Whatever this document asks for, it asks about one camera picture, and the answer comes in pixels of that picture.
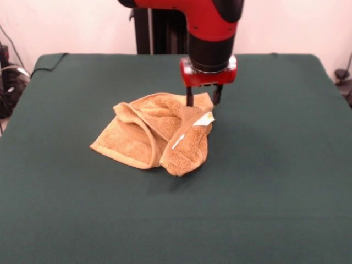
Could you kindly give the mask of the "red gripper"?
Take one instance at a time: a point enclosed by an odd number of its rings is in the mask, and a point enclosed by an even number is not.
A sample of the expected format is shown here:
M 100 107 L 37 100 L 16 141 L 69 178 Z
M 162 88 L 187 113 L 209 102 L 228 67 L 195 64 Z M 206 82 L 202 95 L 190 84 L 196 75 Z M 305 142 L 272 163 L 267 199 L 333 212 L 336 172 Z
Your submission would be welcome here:
M 196 70 L 192 67 L 188 57 L 182 58 L 180 61 L 181 77 L 186 86 L 186 105 L 192 107 L 194 105 L 194 95 L 192 87 L 200 87 L 205 85 L 216 85 L 213 93 L 213 104 L 218 105 L 221 101 L 221 94 L 224 84 L 233 83 L 237 75 L 237 59 L 235 55 L 231 55 L 228 66 L 223 71 L 217 73 L 206 73 Z

